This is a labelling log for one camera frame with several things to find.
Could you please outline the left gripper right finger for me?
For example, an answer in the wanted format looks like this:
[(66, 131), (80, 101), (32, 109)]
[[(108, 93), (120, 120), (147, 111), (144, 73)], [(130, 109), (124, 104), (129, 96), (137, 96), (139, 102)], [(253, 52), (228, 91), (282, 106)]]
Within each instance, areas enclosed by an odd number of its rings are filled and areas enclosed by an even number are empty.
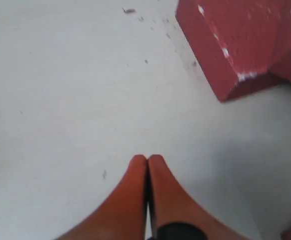
[(161, 155), (148, 159), (152, 233), (157, 240), (237, 240), (238, 233), (197, 204)]

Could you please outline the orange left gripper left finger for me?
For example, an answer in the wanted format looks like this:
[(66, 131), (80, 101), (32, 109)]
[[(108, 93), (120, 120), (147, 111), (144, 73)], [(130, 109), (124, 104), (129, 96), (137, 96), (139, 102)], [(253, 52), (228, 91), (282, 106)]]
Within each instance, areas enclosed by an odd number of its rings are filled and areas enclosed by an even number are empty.
[(147, 159), (135, 155), (112, 193), (59, 240), (143, 240), (147, 218)]

